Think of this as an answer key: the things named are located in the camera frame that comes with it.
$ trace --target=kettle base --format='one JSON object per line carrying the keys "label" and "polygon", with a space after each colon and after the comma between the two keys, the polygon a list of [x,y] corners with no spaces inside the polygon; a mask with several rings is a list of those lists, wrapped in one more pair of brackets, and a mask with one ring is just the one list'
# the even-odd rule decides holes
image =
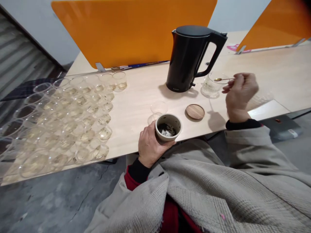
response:
{"label": "kettle base", "polygon": [[186,91],[188,91],[190,89],[190,88],[188,88],[187,90],[185,90],[185,89],[178,89],[178,88],[175,88],[172,85],[169,85],[167,83],[165,83],[165,84],[166,84],[168,89],[170,89],[171,91],[174,91],[174,92],[178,92],[178,93],[186,92]]}

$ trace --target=hand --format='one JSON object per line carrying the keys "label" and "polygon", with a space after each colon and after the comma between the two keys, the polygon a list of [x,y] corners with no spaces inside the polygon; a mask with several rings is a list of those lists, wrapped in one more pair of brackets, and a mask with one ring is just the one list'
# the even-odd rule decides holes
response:
{"label": "hand", "polygon": [[222,93],[228,93],[226,104],[230,122],[240,123],[251,118],[246,106],[259,88],[253,73],[238,73],[234,77],[223,87]]}
{"label": "hand", "polygon": [[163,145],[159,144],[156,139],[156,121],[153,121],[148,127],[140,132],[138,141],[138,160],[147,168],[151,168],[153,164],[173,145],[175,141],[169,141]]}

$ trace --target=black sleeve cuff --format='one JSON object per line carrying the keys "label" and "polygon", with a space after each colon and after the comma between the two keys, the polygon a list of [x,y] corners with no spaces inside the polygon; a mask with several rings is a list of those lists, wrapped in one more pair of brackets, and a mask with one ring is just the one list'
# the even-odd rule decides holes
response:
{"label": "black sleeve cuff", "polygon": [[128,173],[137,183],[144,183],[147,180],[150,171],[151,168],[142,165],[138,158],[128,168]]}
{"label": "black sleeve cuff", "polygon": [[259,128],[261,127],[261,123],[254,119],[248,119],[242,123],[232,123],[227,121],[226,128],[227,130],[240,130],[240,129],[249,129],[249,128]]}

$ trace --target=gold spoon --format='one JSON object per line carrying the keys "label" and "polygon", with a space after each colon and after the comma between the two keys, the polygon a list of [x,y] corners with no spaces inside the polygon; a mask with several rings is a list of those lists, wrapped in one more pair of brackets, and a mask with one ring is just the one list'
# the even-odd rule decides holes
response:
{"label": "gold spoon", "polygon": [[215,82],[219,82],[219,81],[222,81],[222,80],[229,80],[229,79],[222,79],[222,78],[216,78],[216,79],[214,79]]}

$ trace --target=kettle spout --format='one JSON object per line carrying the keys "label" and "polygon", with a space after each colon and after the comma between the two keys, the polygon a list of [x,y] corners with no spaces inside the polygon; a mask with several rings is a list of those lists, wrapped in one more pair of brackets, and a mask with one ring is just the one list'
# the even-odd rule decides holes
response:
{"label": "kettle spout", "polygon": [[175,39],[176,29],[174,29],[174,30],[172,31],[172,34],[173,34],[173,39]]}

